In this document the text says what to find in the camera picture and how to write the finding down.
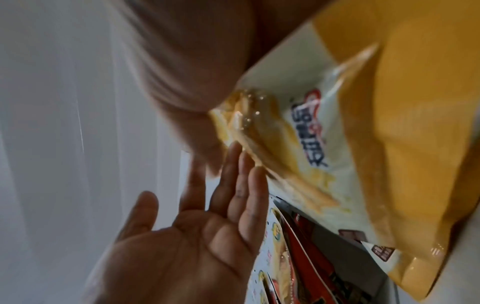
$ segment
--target blurry hand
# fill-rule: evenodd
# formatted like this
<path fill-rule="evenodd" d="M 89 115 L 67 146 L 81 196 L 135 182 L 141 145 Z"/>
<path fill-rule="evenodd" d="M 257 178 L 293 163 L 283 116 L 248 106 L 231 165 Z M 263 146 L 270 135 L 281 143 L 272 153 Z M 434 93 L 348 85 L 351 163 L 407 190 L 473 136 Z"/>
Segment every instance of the blurry hand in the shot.
<path fill-rule="evenodd" d="M 205 211 L 205 166 L 191 163 L 172 227 L 152 231 L 157 197 L 143 192 L 86 284 L 85 303 L 243 304 L 265 232 L 265 172 L 233 143 Z"/>
<path fill-rule="evenodd" d="M 137 81 L 176 134 L 217 173 L 207 111 L 243 72 L 329 0 L 108 0 Z"/>

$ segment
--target white curtain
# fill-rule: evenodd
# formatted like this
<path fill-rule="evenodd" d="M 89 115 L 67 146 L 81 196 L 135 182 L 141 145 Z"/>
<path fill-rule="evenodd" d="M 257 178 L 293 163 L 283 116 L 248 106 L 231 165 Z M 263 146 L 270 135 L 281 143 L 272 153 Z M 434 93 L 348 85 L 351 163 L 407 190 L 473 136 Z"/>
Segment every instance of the white curtain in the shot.
<path fill-rule="evenodd" d="M 101 1 L 0 2 L 0 303 L 78 302 L 142 190 L 170 225 L 179 166 Z"/>

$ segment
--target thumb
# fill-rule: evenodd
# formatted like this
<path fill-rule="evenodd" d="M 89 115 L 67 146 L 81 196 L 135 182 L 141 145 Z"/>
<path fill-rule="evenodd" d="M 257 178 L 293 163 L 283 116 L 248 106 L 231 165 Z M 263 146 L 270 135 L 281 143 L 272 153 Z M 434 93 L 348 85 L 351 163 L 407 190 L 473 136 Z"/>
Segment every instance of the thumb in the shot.
<path fill-rule="evenodd" d="M 135 206 L 130 211 L 125 225 L 121 229 L 115 242 L 129 237 L 151 231 L 159 212 L 159 200 L 155 194 L 144 191 L 136 200 Z"/>
<path fill-rule="evenodd" d="M 160 112 L 173 131 L 200 161 L 207 164 L 209 175 L 217 176 L 223 163 L 223 143 L 206 112 L 193 112 L 170 104 L 160 104 Z"/>

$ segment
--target yellow bag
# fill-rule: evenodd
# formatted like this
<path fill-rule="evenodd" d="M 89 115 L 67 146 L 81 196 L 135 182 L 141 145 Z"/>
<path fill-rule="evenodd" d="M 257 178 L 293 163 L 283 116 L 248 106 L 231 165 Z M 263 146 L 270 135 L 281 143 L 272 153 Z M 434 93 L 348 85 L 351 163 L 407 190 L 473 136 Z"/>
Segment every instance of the yellow bag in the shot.
<path fill-rule="evenodd" d="M 480 196 L 478 29 L 477 0 L 337 1 L 243 76 L 218 135 L 422 299 Z"/>

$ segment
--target plastic bag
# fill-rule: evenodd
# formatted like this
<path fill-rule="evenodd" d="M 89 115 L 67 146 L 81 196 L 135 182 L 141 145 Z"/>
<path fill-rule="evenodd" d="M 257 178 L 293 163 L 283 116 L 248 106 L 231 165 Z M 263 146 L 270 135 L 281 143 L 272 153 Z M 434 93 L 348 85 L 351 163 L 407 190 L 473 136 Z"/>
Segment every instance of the plastic bag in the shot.
<path fill-rule="evenodd" d="M 218 136 L 426 297 L 480 186 L 480 3 L 337 1 L 251 68 Z"/>

